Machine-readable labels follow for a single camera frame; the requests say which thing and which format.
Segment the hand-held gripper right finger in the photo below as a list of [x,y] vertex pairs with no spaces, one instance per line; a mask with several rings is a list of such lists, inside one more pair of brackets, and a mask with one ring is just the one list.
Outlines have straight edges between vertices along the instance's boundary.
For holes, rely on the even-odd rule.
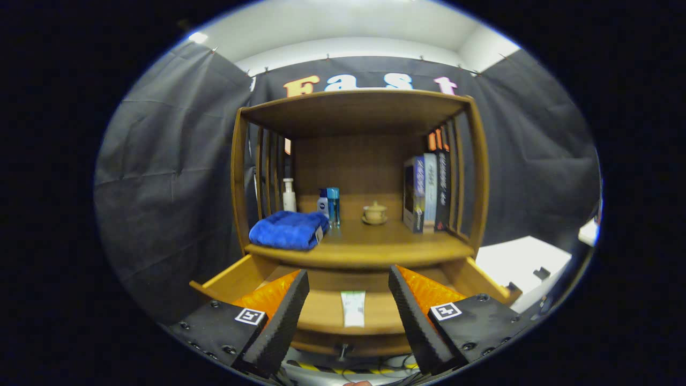
[[534,322],[486,293],[463,296],[412,270],[393,265],[388,287],[419,370],[437,375],[478,361]]

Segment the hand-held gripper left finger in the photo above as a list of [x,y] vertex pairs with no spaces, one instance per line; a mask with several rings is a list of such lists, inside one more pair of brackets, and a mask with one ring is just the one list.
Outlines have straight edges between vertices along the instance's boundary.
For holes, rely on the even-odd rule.
[[272,376],[281,369],[309,291],[307,270],[296,270],[242,300],[211,300],[172,323],[169,333],[221,366]]

